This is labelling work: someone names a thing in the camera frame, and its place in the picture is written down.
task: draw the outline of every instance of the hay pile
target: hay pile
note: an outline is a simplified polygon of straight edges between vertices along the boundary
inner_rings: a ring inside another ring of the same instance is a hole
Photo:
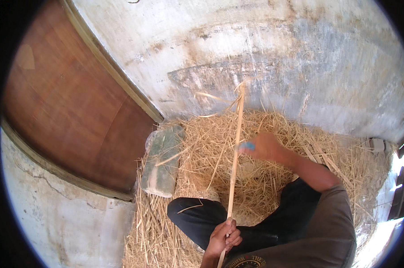
[[[218,191],[222,204],[227,207],[236,117],[235,113],[226,112],[162,126],[181,124],[186,133],[182,143],[185,152],[180,156],[173,198],[201,197],[209,187]],[[242,140],[248,140],[261,131],[276,133],[280,143],[302,156],[319,163],[327,162],[330,169],[344,180],[355,225],[366,220],[368,212],[360,204],[360,199],[362,196],[374,199],[373,194],[378,189],[366,191],[362,185],[371,188],[382,185],[383,181],[380,184],[376,181],[386,178],[389,163],[385,161],[385,165],[377,165],[376,158],[388,159],[383,153],[375,156],[359,138],[310,130],[297,122],[287,121],[278,112],[245,111]],[[282,165],[241,155],[233,206],[238,225],[255,225],[272,213],[279,205],[280,191],[295,177]],[[124,267],[199,267],[203,251],[167,218],[167,204],[172,199],[147,195],[137,188],[135,221],[125,247]]]

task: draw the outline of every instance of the hand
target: hand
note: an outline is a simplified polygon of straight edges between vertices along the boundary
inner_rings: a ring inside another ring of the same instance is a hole
[[[204,258],[219,258],[221,252],[226,249],[226,253],[232,247],[242,242],[241,231],[236,228],[236,220],[227,219],[217,225],[209,238],[209,244],[205,250]]]
[[[281,164],[285,164],[290,150],[283,147],[274,133],[260,132],[256,137],[248,141],[251,146],[241,144],[239,152],[251,155],[253,158],[262,160],[271,160]]]

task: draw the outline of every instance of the dark wood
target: dark wood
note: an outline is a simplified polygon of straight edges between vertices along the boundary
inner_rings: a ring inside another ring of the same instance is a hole
[[[135,182],[154,121],[49,1],[28,29],[10,70],[4,115],[43,157],[122,193]]]
[[[67,182],[73,185],[77,185],[85,190],[109,198],[121,199],[123,201],[132,201],[133,198],[135,197],[133,193],[122,193],[105,188],[104,186],[91,182],[90,180],[71,174],[65,169],[61,168],[60,166],[55,165],[54,163],[52,163],[51,161],[49,161],[48,159],[46,159],[45,157],[41,156],[39,153],[34,151],[34,149],[31,148],[28,145],[28,143],[24,141],[23,138],[16,132],[16,130],[14,130],[10,126],[10,124],[7,122],[7,120],[5,120],[5,118],[2,118],[1,120],[1,128],[3,129],[4,133],[6,133],[6,135],[9,137],[9,139],[17,146],[17,148],[19,148],[23,153],[25,153],[29,159],[37,163],[43,169],[48,170],[51,174],[54,174],[59,178],[66,180]]]
[[[71,24],[80,35],[83,42],[92,51],[105,70],[123,88],[123,90],[138,104],[155,122],[163,122],[163,117],[154,105],[146,98],[136,85],[128,78],[123,69],[114,61],[108,51],[99,42],[92,30],[86,24],[75,7],[73,0],[59,0]]]

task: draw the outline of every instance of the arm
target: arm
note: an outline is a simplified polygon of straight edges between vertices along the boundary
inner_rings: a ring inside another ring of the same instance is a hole
[[[242,242],[241,231],[236,228],[236,221],[227,219],[217,225],[209,238],[208,247],[202,258],[200,268],[216,268],[221,252],[226,249],[226,253],[232,247]]]
[[[322,165],[281,146],[273,133],[262,132],[250,142],[253,143],[253,148],[241,146],[239,151],[254,158],[275,161],[286,166],[318,192],[322,193],[341,184],[339,178]]]

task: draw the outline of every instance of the concrete wall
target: concrete wall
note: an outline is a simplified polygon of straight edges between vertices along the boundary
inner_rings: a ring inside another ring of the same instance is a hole
[[[32,162],[1,130],[7,192],[48,267],[121,267],[134,204],[83,190]]]
[[[166,118],[248,108],[393,142],[404,135],[404,51],[372,0],[74,0],[111,56]]]

